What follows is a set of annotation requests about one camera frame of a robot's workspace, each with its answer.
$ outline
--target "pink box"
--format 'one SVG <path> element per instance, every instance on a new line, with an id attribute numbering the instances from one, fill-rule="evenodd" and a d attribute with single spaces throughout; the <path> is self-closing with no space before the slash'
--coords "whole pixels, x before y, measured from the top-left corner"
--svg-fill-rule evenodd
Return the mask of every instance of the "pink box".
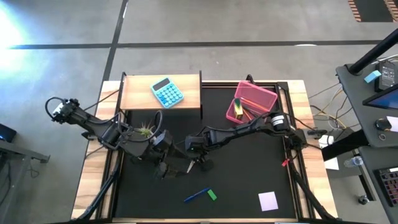
<path id="1" fill-rule="evenodd" d="M 240 81 L 236 88 L 235 98 L 241 99 L 241 104 L 249 109 L 252 113 L 260 115 L 269 112 L 275 104 L 278 95 L 265 88 L 258 87 L 248 81 Z M 249 121 L 249 118 L 243 114 L 242 120 L 235 119 L 234 100 L 232 100 L 226 118 L 238 124 Z"/>

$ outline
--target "computer monitor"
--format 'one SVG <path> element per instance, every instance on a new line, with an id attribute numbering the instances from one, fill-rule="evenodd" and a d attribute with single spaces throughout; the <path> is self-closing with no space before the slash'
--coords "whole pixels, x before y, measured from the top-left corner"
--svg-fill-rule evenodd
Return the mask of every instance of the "computer monitor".
<path id="1" fill-rule="evenodd" d="M 363 105 L 398 110 L 398 84 L 369 97 Z"/>

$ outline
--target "blue pen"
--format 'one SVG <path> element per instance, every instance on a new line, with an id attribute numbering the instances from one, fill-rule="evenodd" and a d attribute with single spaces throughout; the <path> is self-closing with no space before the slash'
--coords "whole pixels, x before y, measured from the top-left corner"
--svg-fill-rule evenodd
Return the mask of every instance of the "blue pen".
<path id="1" fill-rule="evenodd" d="M 192 196 L 187 197 L 187 199 L 185 199 L 184 202 L 189 202 L 189 201 L 191 201 L 194 197 L 196 197 L 196 196 L 198 196 L 198 195 L 201 195 L 201 194 L 207 192 L 208 190 L 210 190 L 209 187 L 207 187 L 207 188 L 205 188 L 205 189 L 199 191 L 198 193 L 196 193 L 196 194 L 194 194 L 194 195 L 192 195 Z"/>

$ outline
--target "concrete floor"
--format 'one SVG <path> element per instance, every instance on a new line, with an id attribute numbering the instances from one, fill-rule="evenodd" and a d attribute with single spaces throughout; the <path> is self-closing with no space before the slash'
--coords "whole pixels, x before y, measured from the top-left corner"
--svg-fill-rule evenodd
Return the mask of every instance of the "concrete floor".
<path id="1" fill-rule="evenodd" d="M 0 1 L 5 44 L 111 43 L 121 0 Z M 130 1 L 119 42 L 374 40 L 395 23 L 358 23 L 346 0 L 136 0 Z M 357 60 L 372 45 L 316 47 L 210 47 L 117 49 L 110 80 L 120 74 L 192 73 L 204 80 L 305 80 L 308 95 L 337 83 L 335 67 Z M 64 222 L 70 218 L 87 142 L 76 126 L 50 121 L 51 96 L 98 99 L 109 49 L 0 50 L 0 123 L 18 131 L 16 143 L 51 154 L 34 163 L 40 176 L 25 178 L 15 223 Z M 388 54 L 398 54 L 394 47 Z M 310 100 L 324 106 L 333 90 Z M 340 107 L 340 96 L 330 111 Z M 356 124 L 353 113 L 343 117 Z M 325 122 L 320 128 L 329 129 Z M 380 203 L 358 205 L 357 177 L 330 180 L 339 216 L 388 223 Z"/>

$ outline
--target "blue calculator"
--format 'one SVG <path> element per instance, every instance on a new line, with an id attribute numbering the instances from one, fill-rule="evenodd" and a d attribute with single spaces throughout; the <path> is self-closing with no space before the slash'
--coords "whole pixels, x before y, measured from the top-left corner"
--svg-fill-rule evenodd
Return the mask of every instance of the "blue calculator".
<path id="1" fill-rule="evenodd" d="M 151 89 L 164 108 L 171 108 L 184 99 L 182 92 L 169 78 L 153 84 Z"/>

